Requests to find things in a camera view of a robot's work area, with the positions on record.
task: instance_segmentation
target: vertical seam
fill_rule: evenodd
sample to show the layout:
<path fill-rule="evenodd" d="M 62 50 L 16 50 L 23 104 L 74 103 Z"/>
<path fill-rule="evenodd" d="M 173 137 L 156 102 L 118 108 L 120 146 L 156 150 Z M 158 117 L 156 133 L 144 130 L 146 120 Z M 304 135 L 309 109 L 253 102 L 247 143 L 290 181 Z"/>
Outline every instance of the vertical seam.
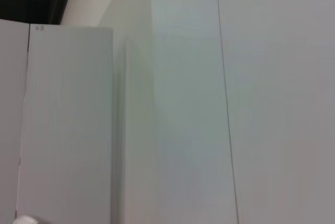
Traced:
<path fill-rule="evenodd" d="M 24 87 L 24 95 L 21 104 L 21 134 L 20 134 L 20 154 L 19 154 L 19 169 L 17 175 L 17 192 L 16 192 L 16 207 L 15 207 L 15 219 L 18 215 L 18 201 L 19 201 L 19 187 L 20 187 L 20 173 L 21 173 L 21 155 L 22 155 L 22 141 L 23 141 L 23 127 L 24 127 L 24 105 L 27 93 L 27 76 L 28 76 L 28 58 L 29 58 L 29 44 L 30 44 L 30 24 L 28 29 L 28 45 L 27 45 L 27 59 L 26 59 L 26 73 L 25 73 L 25 87 Z"/>
<path fill-rule="evenodd" d="M 237 224 L 239 224 L 240 220 L 239 220 L 239 211 L 238 211 L 237 194 L 236 194 L 236 182 L 235 182 L 234 164 L 233 164 L 233 158 L 232 158 L 232 144 L 231 144 L 231 134 L 230 134 L 230 120 L 229 120 L 229 111 L 228 111 L 228 95 L 227 95 L 227 84 L 226 84 L 226 73 L 225 73 L 225 58 L 224 58 L 224 46 L 223 46 L 224 42 L 223 42 L 223 36 L 222 36 L 222 27 L 221 27 L 221 17 L 220 17 L 219 0 L 217 0 L 217 4 L 218 4 L 218 15 L 219 15 L 220 39 L 221 39 L 222 68 L 223 68 L 223 71 L 224 71 L 224 83 L 225 83 L 226 110 L 227 110 L 227 119 L 228 119 L 228 133 L 229 133 L 229 145 L 230 145 L 230 158 L 231 158 L 232 179 L 233 179 L 233 183 L 234 183 L 234 195 L 235 195 L 235 208 L 236 208 Z"/>

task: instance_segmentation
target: white door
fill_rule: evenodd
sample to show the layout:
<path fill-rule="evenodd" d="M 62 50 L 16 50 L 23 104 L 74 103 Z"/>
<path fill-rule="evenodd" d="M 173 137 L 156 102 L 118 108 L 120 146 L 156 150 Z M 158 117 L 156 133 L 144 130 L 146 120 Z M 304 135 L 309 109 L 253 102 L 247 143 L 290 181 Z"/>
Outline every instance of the white door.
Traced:
<path fill-rule="evenodd" d="M 110 224 L 112 32 L 31 25 L 18 214 Z"/>
<path fill-rule="evenodd" d="M 0 224 L 14 220 L 29 25 L 0 20 Z"/>
<path fill-rule="evenodd" d="M 240 224 L 334 222 L 334 0 L 219 0 Z"/>

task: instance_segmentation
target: white panel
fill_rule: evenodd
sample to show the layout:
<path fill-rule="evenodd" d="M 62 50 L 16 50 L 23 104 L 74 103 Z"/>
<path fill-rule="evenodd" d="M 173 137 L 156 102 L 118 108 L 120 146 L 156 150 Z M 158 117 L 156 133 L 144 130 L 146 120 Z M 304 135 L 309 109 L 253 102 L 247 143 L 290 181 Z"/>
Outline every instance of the white panel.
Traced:
<path fill-rule="evenodd" d="M 334 0 L 219 0 L 240 224 L 333 222 Z"/>
<path fill-rule="evenodd" d="M 19 214 L 110 224 L 112 32 L 31 25 Z"/>
<path fill-rule="evenodd" d="M 0 20 L 0 224 L 14 220 L 29 25 Z"/>
<path fill-rule="evenodd" d="M 152 0 L 160 224 L 236 224 L 217 0 Z"/>

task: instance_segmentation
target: white partition panel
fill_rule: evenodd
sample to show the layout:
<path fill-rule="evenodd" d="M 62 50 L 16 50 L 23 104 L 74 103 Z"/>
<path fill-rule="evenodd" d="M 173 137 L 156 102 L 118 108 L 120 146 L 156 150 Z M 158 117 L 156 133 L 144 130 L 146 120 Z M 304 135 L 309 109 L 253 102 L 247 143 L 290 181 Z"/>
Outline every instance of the white partition panel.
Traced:
<path fill-rule="evenodd" d="M 112 32 L 31 25 L 18 213 L 110 224 Z"/>
<path fill-rule="evenodd" d="M 0 224 L 14 220 L 29 25 L 0 20 Z"/>
<path fill-rule="evenodd" d="M 152 0 L 159 224 L 236 224 L 217 0 Z"/>
<path fill-rule="evenodd" d="M 334 0 L 219 0 L 240 224 L 334 222 Z"/>

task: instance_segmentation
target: white knob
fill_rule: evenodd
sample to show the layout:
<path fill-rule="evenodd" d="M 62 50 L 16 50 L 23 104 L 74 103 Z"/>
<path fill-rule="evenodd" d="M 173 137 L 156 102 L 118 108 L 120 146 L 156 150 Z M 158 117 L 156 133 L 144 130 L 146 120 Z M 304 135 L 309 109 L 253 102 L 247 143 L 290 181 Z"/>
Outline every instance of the white knob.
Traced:
<path fill-rule="evenodd" d="M 41 222 L 34 219 L 33 217 L 22 215 L 22 216 L 16 218 L 13 221 L 13 224 L 41 224 Z"/>

